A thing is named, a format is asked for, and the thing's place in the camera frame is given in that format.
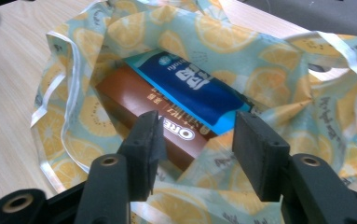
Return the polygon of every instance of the plastic bag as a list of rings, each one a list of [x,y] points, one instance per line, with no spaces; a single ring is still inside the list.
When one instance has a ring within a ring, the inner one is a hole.
[[[319,156],[340,176],[357,176],[356,36],[282,40],[232,25],[218,1],[146,3],[95,3],[48,33],[51,57],[32,130],[41,168],[58,192],[85,180],[92,160],[116,152],[122,141],[125,127],[108,117],[94,86],[121,59],[152,49],[178,55],[250,98],[292,153]],[[348,69],[321,82],[309,63]],[[184,217],[196,223],[279,223],[279,205],[258,201],[230,148],[231,132],[210,141],[183,174],[160,167],[155,195],[132,211],[143,222],[186,223],[166,206],[184,204],[191,214]]]

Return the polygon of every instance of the oreo logo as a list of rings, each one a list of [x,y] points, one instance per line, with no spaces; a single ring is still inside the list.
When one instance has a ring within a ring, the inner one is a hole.
[[[169,119],[164,118],[163,127],[186,141],[190,141],[195,138],[195,133],[192,130],[184,128]]]

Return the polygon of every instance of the blue wrapper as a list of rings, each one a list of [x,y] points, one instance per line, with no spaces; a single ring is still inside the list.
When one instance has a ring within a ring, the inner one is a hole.
[[[153,50],[125,61],[173,103],[217,134],[234,127],[236,111],[252,109],[246,98],[227,84],[176,55]]]

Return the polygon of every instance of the table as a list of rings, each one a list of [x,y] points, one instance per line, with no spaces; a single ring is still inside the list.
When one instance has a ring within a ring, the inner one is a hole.
[[[17,1],[0,6],[0,198],[17,189],[54,190],[38,166],[30,119],[34,95],[49,56],[46,32],[92,0]],[[236,0],[224,0],[233,23],[286,37],[305,29]]]

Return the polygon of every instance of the brown box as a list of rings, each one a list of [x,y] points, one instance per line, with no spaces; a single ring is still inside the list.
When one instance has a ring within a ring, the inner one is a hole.
[[[158,110],[164,119],[164,136],[169,160],[185,170],[216,134],[186,114],[129,66],[118,68],[97,89],[105,109],[130,128],[138,116]]]

